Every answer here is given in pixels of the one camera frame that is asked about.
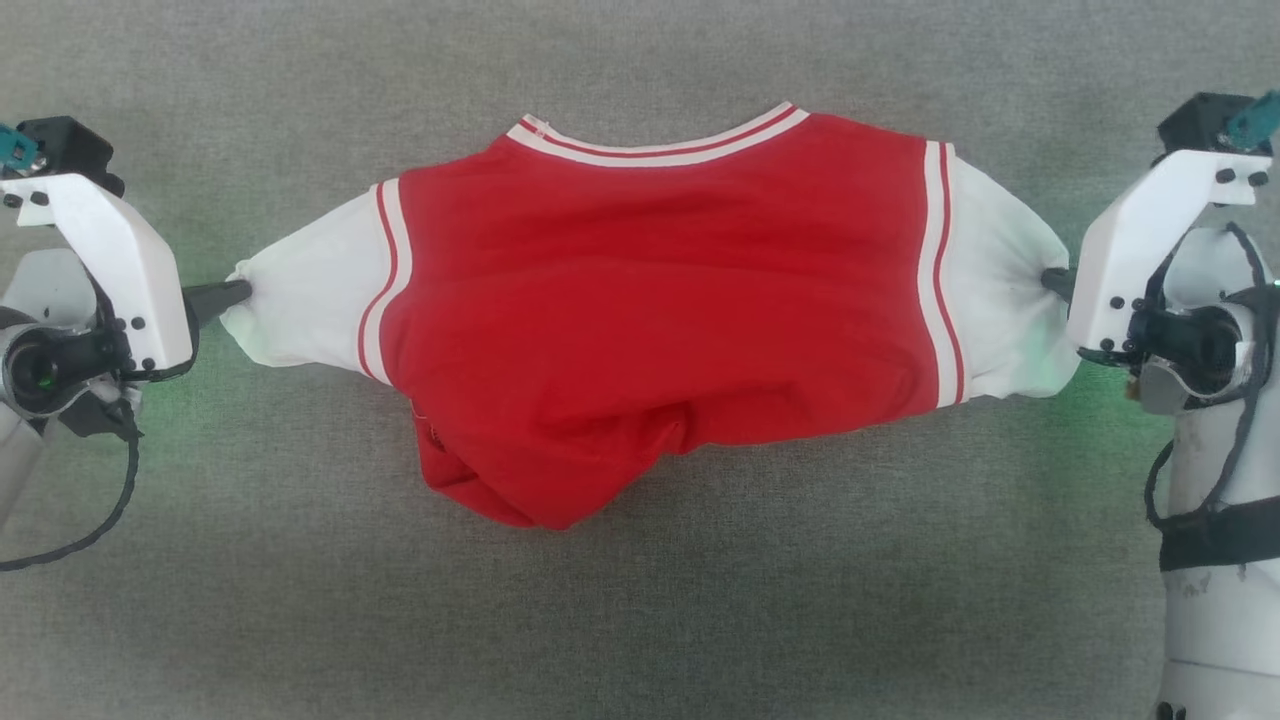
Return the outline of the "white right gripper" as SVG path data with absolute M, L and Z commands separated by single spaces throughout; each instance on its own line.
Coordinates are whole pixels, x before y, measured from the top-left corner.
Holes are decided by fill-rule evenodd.
M 1202 211 L 1251 206 L 1251 177 L 1271 156 L 1176 150 L 1149 168 L 1088 227 L 1076 270 L 1048 268 L 1039 282 L 1070 304 L 1068 338 L 1082 352 L 1117 354 L 1128 336 L 1132 301 Z

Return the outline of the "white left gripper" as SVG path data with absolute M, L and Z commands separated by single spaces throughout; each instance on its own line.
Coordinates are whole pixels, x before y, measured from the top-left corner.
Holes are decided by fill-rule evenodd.
M 205 328 L 252 295 L 250 282 L 180 286 L 173 251 L 125 201 L 79 174 L 3 182 L 20 199 L 18 227 L 54 225 L 67 249 L 24 256 L 3 305 L 35 322 L 84 327 L 101 290 L 111 314 L 125 323 L 137 372 L 178 372 L 195 357 L 195 328 Z

